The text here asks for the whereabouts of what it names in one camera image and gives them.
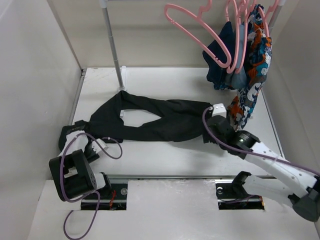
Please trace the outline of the black trousers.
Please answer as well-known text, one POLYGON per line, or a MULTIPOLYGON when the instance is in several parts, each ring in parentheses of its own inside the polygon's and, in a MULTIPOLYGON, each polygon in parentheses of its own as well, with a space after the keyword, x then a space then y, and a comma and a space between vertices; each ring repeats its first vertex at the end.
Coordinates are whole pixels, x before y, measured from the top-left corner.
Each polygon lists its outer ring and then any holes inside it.
POLYGON ((86 132, 96 138, 142 142, 184 142, 203 134, 202 114, 209 102, 184 99, 160 100, 120 91, 100 106, 86 124, 86 132), (143 110, 159 119, 139 127, 126 126, 122 110, 143 110))

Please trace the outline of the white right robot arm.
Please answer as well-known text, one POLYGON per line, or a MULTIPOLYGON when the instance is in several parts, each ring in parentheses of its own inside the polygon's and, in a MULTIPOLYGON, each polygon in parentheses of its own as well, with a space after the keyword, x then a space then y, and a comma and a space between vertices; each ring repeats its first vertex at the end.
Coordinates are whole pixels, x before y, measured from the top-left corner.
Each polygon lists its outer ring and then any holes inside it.
POLYGON ((203 118, 210 140, 229 154, 252 163, 272 178, 260 178, 241 171, 228 184, 227 194, 238 201, 251 196, 262 196, 291 207, 300 217, 310 222, 320 218, 320 176, 311 169, 285 160, 269 149, 252 133, 235 131, 227 119, 215 115, 203 118))

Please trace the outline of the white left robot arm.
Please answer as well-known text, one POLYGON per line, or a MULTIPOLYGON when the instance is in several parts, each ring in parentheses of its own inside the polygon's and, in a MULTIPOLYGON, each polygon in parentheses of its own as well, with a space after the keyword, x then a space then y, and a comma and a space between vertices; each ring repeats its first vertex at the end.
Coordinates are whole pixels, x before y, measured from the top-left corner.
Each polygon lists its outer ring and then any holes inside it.
POLYGON ((104 172, 93 172, 90 166, 108 147, 101 139, 93 140, 85 134, 86 127, 83 120, 64 126, 58 141, 61 153, 48 162, 57 194, 63 202, 93 191, 105 199, 112 192, 108 176, 104 172))

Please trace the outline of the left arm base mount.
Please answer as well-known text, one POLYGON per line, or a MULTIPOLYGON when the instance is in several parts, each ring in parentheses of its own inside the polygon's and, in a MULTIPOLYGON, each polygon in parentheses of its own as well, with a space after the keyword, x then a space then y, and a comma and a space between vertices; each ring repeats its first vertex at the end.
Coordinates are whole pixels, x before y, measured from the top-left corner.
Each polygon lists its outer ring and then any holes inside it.
MULTIPOLYGON (((128 182, 119 181, 111 183, 111 189, 101 188, 97 191, 100 194, 98 210, 102 211, 124 211, 127 209, 128 182)), ((80 203, 80 209, 93 211, 96 209, 98 197, 90 194, 80 203)))

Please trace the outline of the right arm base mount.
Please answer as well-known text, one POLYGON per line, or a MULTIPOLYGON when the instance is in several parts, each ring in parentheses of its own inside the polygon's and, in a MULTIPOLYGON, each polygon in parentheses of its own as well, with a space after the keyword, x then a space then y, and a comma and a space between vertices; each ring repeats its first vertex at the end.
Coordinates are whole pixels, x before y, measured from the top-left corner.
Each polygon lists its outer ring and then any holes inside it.
POLYGON ((243 190, 234 190, 231 182, 218 182, 216 197, 219 210, 264 210, 261 196, 249 195, 243 190))

